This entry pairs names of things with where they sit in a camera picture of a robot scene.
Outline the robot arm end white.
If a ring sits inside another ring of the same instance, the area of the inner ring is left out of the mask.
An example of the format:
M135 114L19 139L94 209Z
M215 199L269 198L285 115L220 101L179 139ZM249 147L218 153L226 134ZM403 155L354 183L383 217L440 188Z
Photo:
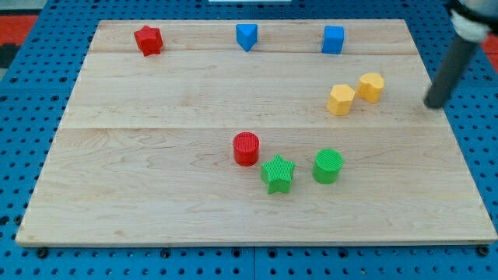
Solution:
M480 44L497 35L497 0L448 0L445 7L461 38Z

